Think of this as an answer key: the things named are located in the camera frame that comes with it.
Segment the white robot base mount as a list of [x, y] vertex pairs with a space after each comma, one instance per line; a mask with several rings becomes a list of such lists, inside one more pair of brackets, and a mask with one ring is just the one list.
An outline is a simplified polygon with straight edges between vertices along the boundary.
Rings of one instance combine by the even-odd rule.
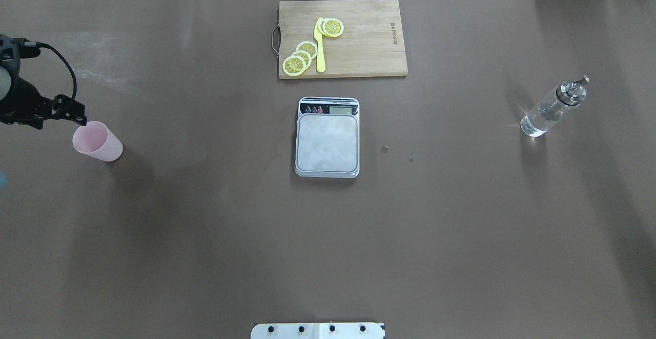
[[386, 338], [384, 323], [260, 323], [251, 338]]

